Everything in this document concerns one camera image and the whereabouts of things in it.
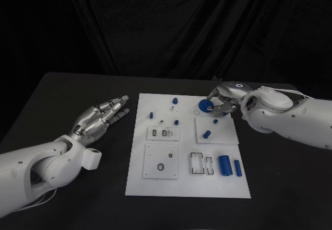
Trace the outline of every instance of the rectangular slot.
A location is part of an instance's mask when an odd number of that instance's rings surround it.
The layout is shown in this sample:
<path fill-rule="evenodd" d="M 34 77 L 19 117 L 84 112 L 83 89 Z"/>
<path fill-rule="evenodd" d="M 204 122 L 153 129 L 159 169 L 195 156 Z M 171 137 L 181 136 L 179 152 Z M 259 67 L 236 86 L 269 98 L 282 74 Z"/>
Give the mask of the rectangular slot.
<path fill-rule="evenodd" d="M 204 174 L 203 153 L 191 153 L 192 174 Z"/>
<path fill-rule="evenodd" d="M 148 140 L 181 140 L 181 130 L 171 127 L 148 127 Z"/>
<path fill-rule="evenodd" d="M 213 157 L 207 157 L 207 171 L 208 175 L 214 175 Z"/>

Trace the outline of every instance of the white robotic arm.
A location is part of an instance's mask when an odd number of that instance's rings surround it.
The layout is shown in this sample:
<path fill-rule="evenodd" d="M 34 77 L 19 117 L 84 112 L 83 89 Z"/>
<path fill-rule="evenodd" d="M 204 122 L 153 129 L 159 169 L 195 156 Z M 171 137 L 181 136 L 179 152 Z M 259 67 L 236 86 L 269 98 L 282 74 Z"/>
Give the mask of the white robotic arm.
<path fill-rule="evenodd" d="M 32 203 L 48 191 L 77 178 L 81 168 L 97 169 L 101 152 L 87 146 L 107 127 L 129 113 L 123 96 L 91 107 L 80 116 L 70 135 L 54 142 L 0 154 L 0 218 Z M 31 170 L 42 178 L 32 184 Z"/>
<path fill-rule="evenodd" d="M 214 96 L 224 104 L 208 108 L 210 111 L 234 112 L 242 106 L 243 118 L 259 132 L 276 132 L 301 143 L 332 149 L 332 101 L 306 95 L 302 95 L 305 99 L 292 101 L 278 89 L 263 86 L 253 90 L 234 81 L 217 86 L 208 100 Z"/>

